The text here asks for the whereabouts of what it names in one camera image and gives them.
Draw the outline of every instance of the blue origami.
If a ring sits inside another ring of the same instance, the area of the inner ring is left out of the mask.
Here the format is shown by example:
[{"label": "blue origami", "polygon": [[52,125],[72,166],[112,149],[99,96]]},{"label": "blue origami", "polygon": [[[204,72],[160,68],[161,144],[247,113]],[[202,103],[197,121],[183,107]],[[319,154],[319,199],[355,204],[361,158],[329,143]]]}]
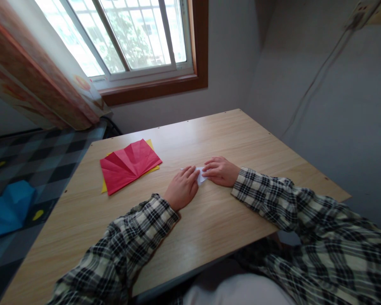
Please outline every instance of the blue origami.
[{"label": "blue origami", "polygon": [[23,227],[36,190],[22,180],[6,186],[0,197],[0,235]]}]

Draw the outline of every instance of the hand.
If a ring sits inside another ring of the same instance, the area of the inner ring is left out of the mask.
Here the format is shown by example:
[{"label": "hand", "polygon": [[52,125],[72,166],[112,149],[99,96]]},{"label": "hand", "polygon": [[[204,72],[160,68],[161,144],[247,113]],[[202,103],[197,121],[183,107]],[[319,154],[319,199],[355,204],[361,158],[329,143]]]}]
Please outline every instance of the hand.
[{"label": "hand", "polygon": [[237,181],[240,167],[227,161],[224,157],[213,157],[205,163],[202,169],[203,177],[207,177],[212,182],[220,186],[233,187]]},{"label": "hand", "polygon": [[177,173],[163,196],[175,212],[187,206],[199,189],[197,178],[200,171],[195,169],[196,166],[188,166]]}]

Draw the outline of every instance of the white paper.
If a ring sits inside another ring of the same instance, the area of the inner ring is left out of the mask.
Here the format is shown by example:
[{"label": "white paper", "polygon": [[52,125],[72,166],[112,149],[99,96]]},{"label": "white paper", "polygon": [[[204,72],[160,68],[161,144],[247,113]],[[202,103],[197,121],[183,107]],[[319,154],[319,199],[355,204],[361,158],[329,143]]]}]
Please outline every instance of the white paper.
[{"label": "white paper", "polygon": [[195,169],[195,171],[200,170],[200,172],[199,172],[199,176],[198,176],[198,179],[197,179],[197,181],[198,181],[198,186],[200,186],[202,183],[204,183],[204,182],[207,180],[207,177],[203,177],[203,176],[202,176],[202,174],[204,173],[204,172],[202,172],[202,169],[204,169],[204,167],[197,167],[197,168]]}]

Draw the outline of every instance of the yellow origami paper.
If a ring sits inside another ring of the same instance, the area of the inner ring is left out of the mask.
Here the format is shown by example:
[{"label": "yellow origami paper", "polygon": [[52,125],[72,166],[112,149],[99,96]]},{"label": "yellow origami paper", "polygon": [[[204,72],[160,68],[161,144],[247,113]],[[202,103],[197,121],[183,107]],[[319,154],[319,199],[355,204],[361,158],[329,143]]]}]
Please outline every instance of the yellow origami paper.
[{"label": "yellow origami paper", "polygon": [[[147,144],[152,148],[152,150],[154,150],[154,146],[152,145],[152,142],[151,142],[151,139],[150,140],[146,140]],[[147,171],[143,176],[151,173],[151,172],[154,172],[156,171],[157,169],[160,169],[160,166],[157,165],[156,167],[154,168],[151,168],[149,171]],[[106,186],[106,181],[105,179],[103,178],[103,187],[102,187],[102,194],[107,192],[107,186]]]}]

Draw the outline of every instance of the shirt sleeve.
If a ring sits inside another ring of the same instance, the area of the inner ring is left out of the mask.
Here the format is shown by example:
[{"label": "shirt sleeve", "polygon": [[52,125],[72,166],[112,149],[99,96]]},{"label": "shirt sleeve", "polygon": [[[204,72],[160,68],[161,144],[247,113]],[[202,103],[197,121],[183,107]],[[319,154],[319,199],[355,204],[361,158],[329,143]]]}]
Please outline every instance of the shirt sleeve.
[{"label": "shirt sleeve", "polygon": [[303,243],[326,237],[381,242],[381,230],[368,219],[331,197],[294,186],[288,178],[243,167],[232,195],[281,230],[295,231]]},{"label": "shirt sleeve", "polygon": [[126,303],[137,272],[179,220],[158,194],[109,224],[103,238],[61,279],[48,304]]}]

